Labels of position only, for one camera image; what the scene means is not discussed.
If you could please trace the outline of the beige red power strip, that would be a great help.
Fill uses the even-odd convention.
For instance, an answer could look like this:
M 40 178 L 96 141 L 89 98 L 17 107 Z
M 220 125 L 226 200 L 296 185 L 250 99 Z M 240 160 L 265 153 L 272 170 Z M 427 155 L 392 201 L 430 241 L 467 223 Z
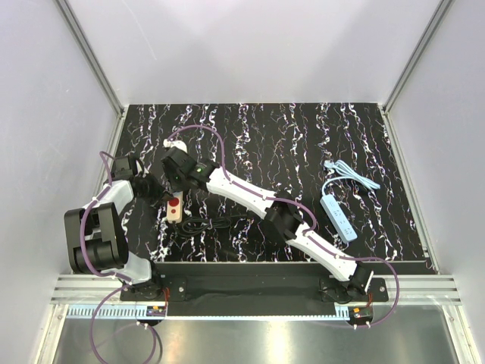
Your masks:
M 167 222 L 179 224 L 183 219 L 183 192 L 176 192 L 174 196 L 167 201 L 166 210 Z

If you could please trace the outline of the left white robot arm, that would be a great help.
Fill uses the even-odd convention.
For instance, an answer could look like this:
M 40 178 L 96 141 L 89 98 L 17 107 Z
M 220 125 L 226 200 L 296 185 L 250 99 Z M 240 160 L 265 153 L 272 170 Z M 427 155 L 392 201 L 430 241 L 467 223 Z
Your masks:
M 164 289 L 161 274 L 153 262 L 130 252 L 120 214 L 135 199 L 159 207 L 170 197 L 138 157 L 115 158 L 102 191 L 84 207 L 64 214 L 73 273 L 113 277 L 147 300 L 159 298 Z

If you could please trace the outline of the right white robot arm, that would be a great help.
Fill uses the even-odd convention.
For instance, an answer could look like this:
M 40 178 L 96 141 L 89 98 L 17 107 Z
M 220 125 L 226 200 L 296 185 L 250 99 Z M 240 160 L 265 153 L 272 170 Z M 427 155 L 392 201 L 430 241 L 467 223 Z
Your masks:
M 311 210 L 283 191 L 276 193 L 246 182 L 211 160 L 196 161 L 185 144 L 164 142 L 161 162 L 172 193 L 204 190 L 230 199 L 257 215 L 270 235 L 293 246 L 326 268 L 344 285 L 351 300 L 362 300 L 371 292 L 374 272 L 326 241 L 316 231 Z

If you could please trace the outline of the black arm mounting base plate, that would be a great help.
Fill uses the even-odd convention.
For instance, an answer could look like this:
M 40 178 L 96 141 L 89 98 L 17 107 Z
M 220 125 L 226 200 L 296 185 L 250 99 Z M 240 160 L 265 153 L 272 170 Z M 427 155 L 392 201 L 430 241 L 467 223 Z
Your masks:
M 305 297 L 333 303 L 377 303 L 389 299 L 386 284 L 374 276 L 362 294 L 341 283 L 316 262 L 166 262 L 155 267 L 169 301 L 199 297 Z

